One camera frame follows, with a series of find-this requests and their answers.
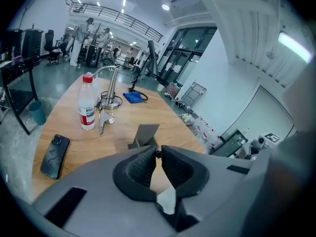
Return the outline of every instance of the gray floor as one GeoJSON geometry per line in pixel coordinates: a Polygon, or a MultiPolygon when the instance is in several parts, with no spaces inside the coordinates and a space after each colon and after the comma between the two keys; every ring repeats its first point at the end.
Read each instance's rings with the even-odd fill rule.
{"type": "MultiPolygon", "coordinates": [[[[47,65],[46,60],[43,60],[36,66],[33,69],[34,84],[37,95],[43,102],[46,116],[49,116],[60,97],[80,75],[95,71],[96,69],[84,66],[71,67],[63,58],[60,59],[58,65],[47,65]]],[[[106,79],[110,79],[111,76],[111,71],[102,71],[99,74],[99,77],[106,79]]],[[[118,82],[131,84],[133,78],[129,70],[119,68],[118,82]]],[[[145,77],[137,86],[156,91],[158,82],[145,77]]],[[[31,91],[28,74],[14,81],[10,88],[31,91]]],[[[178,116],[184,113],[163,96],[164,91],[158,93],[178,116]]],[[[33,158],[42,126],[35,124],[27,109],[21,117],[27,128],[32,131],[29,136],[25,134],[11,111],[0,111],[0,120],[3,120],[0,125],[0,166],[2,176],[7,181],[11,192],[30,202],[33,158]]]]}

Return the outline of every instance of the smartphone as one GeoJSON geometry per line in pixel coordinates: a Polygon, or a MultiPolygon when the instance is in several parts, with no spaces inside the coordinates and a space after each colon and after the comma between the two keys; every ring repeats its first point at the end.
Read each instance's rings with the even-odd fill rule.
{"type": "Polygon", "coordinates": [[[61,165],[70,140],[62,135],[55,134],[44,156],[40,171],[53,179],[58,179],[61,165]]]}

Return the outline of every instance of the ceiling light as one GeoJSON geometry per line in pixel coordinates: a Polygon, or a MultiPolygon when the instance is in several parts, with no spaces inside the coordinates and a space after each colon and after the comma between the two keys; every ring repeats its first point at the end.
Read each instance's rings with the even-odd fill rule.
{"type": "Polygon", "coordinates": [[[292,39],[286,33],[280,33],[278,36],[278,41],[283,45],[290,48],[296,54],[298,54],[305,62],[309,63],[312,59],[311,53],[309,53],[306,48],[304,48],[300,43],[296,40],[292,39]]]}
{"type": "Polygon", "coordinates": [[[169,10],[169,9],[170,9],[170,7],[169,7],[167,4],[163,4],[163,5],[162,5],[162,8],[163,8],[164,10],[169,10]]]}

